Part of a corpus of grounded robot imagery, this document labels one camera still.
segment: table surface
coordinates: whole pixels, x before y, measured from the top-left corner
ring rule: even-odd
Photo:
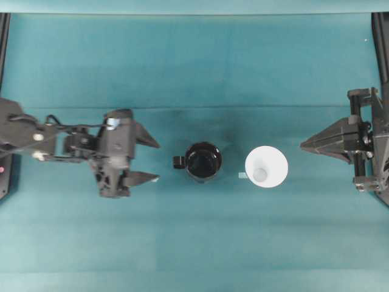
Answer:
[[[299,149],[370,86],[370,14],[12,15],[2,96],[63,123],[133,108],[161,149],[138,146],[132,169],[161,178],[109,200],[87,164],[23,156],[0,202],[0,290],[387,291],[388,208]],[[199,141],[223,155],[207,184],[171,165]],[[260,145],[289,162],[274,189],[238,179]]]

